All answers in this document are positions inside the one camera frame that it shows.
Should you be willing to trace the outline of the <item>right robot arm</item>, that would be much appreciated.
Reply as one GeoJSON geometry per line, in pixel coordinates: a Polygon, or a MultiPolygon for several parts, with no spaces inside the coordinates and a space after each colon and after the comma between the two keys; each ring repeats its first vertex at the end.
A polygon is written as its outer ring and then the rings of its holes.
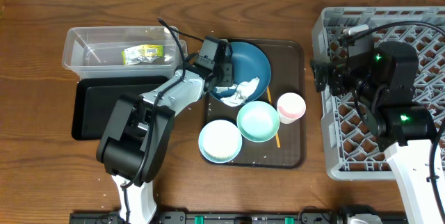
{"type": "Polygon", "coordinates": [[[416,49],[404,42],[373,45],[359,40],[341,60],[312,60],[316,90],[352,93],[365,107],[365,124],[394,174],[409,223],[444,222],[444,170],[436,127],[427,108],[414,102],[419,66],[416,49]]]}

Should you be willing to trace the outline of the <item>pink white cup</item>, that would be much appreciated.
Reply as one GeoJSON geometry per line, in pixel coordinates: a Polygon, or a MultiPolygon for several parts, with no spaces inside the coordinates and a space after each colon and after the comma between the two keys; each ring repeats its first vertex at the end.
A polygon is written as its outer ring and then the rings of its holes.
{"type": "Polygon", "coordinates": [[[284,93],[277,101],[277,113],[280,122],[291,124],[306,112],[305,100],[297,93],[284,93]]]}

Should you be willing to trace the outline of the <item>yellow green snack wrapper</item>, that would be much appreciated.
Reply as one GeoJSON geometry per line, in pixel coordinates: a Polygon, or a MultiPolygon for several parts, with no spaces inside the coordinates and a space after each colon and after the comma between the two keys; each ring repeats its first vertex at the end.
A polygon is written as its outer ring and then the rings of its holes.
{"type": "Polygon", "coordinates": [[[138,45],[122,51],[123,65],[152,63],[163,57],[162,45],[138,45]]]}

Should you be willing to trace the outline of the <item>mint green bowl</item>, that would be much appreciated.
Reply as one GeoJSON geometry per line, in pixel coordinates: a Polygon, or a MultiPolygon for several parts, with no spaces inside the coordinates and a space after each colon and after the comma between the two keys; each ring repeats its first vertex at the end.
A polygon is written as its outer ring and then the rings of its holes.
{"type": "Polygon", "coordinates": [[[236,117],[236,124],[241,135],[255,143],[263,143],[274,138],[275,132],[272,124],[274,110],[269,103],[262,101],[245,104],[236,117]]]}

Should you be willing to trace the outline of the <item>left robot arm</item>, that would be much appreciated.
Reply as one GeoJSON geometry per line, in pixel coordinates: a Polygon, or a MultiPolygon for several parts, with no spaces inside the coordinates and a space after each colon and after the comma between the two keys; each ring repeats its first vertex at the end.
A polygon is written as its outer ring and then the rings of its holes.
{"type": "Polygon", "coordinates": [[[152,182],[165,158],[175,117],[216,86],[233,82],[232,55],[204,54],[183,62],[172,78],[140,95],[123,94],[113,107],[96,159],[119,189],[123,223],[150,223],[152,182]]]}

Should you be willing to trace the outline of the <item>white napkin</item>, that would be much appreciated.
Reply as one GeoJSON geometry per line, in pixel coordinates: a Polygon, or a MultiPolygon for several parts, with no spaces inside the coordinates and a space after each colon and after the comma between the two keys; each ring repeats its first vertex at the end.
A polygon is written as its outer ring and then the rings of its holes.
{"type": "Polygon", "coordinates": [[[246,102],[248,97],[251,96],[260,82],[259,77],[253,78],[251,81],[244,81],[240,84],[234,84],[230,87],[215,87],[213,91],[221,96],[220,100],[222,103],[230,106],[240,106],[242,103],[246,102]],[[223,96],[225,92],[233,92],[230,96],[223,96]]]}

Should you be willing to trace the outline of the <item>dark blue plate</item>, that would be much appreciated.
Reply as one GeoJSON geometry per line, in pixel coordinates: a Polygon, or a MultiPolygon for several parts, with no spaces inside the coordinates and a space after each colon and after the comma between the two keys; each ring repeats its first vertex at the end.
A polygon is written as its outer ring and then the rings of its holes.
{"type": "Polygon", "coordinates": [[[255,101],[266,91],[272,76],[269,60],[265,53],[257,46],[247,42],[231,42],[233,84],[239,85],[244,81],[259,78],[256,90],[246,102],[255,101]]]}

